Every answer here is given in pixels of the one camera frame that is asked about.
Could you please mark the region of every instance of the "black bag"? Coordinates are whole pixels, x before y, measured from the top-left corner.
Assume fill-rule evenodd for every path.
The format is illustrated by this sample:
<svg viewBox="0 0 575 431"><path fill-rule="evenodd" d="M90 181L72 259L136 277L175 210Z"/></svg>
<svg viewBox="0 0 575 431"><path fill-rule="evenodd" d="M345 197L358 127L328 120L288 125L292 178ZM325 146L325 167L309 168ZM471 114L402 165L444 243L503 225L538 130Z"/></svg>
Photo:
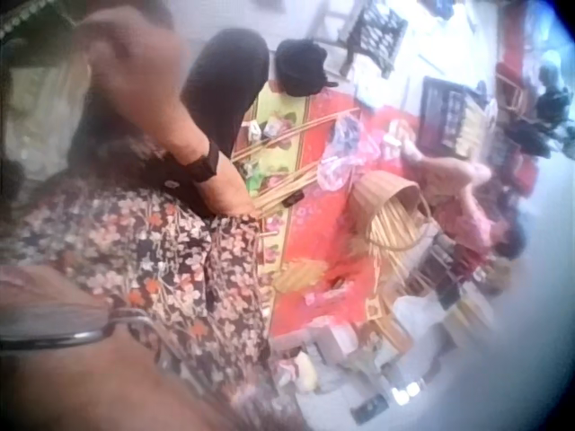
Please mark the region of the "black bag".
<svg viewBox="0 0 575 431"><path fill-rule="evenodd" d="M328 82L323 62L327 51L312 40L284 40L276 51L276 77L284 92L293 97L319 93Z"/></svg>

